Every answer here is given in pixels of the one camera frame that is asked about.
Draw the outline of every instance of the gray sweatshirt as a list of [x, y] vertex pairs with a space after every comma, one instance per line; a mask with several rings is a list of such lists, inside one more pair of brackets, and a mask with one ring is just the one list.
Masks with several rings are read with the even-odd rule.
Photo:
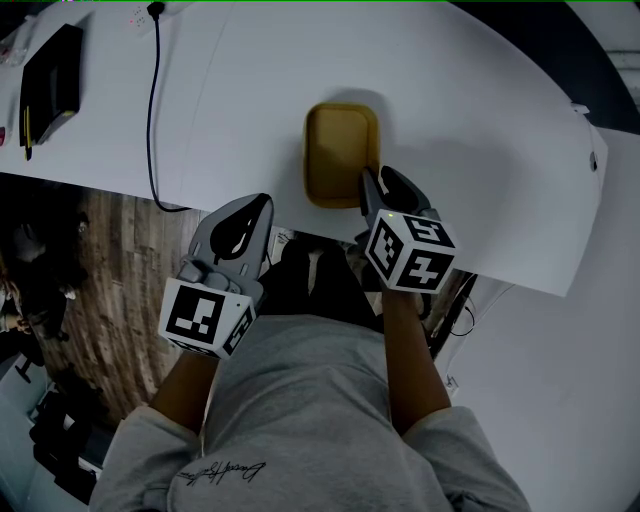
[[469, 409], [431, 414], [402, 437], [388, 411], [381, 335], [260, 317], [219, 366], [204, 441], [136, 409], [90, 509], [529, 510]]

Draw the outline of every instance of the pen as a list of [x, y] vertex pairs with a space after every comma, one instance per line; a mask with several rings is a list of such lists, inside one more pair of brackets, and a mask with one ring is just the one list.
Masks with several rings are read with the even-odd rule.
[[24, 143], [24, 158], [31, 160], [31, 114], [29, 112], [29, 106], [24, 110], [24, 130], [25, 130], [25, 143]]

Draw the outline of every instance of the black wire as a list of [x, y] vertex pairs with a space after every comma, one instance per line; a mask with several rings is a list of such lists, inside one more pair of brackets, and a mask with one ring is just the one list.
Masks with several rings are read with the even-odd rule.
[[455, 332], [451, 332], [451, 331], [449, 331], [449, 334], [453, 334], [454, 336], [466, 336], [471, 331], [473, 331], [473, 329], [475, 328], [475, 326], [476, 326], [476, 317], [473, 316], [473, 313], [471, 312], [471, 310], [467, 306], [465, 306], [464, 309], [466, 309], [469, 312], [469, 314], [471, 315], [471, 321], [472, 321], [471, 329], [469, 329], [464, 334], [456, 334]]
[[151, 111], [153, 108], [153, 95], [156, 92], [156, 82], [158, 81], [158, 68], [160, 67], [160, 28], [158, 27], [158, 20], [153, 20], [156, 26], [156, 69], [153, 72], [153, 83], [151, 84], [151, 94], [149, 95], [149, 112], [147, 113], [147, 167], [149, 168], [149, 184], [151, 185], [151, 195], [156, 206], [163, 212], [177, 213], [185, 212], [191, 208], [168, 208], [160, 202], [158, 194], [156, 193], [156, 187], [153, 183], [153, 169], [151, 167]]

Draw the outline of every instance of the black and white marker cube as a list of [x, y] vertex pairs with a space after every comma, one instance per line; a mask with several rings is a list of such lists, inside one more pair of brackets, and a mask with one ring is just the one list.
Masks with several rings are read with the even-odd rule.
[[255, 318], [251, 297], [169, 278], [158, 333], [185, 350], [228, 359]]
[[438, 293], [458, 248], [444, 222], [380, 210], [365, 253], [388, 288]]

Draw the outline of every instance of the yellow tray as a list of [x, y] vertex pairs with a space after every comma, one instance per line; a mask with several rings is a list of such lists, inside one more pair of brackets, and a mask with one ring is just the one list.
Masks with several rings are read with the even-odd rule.
[[304, 187], [309, 200], [323, 208], [360, 206], [358, 178], [365, 167], [378, 173], [378, 139], [378, 119], [369, 107], [313, 107], [304, 128]]

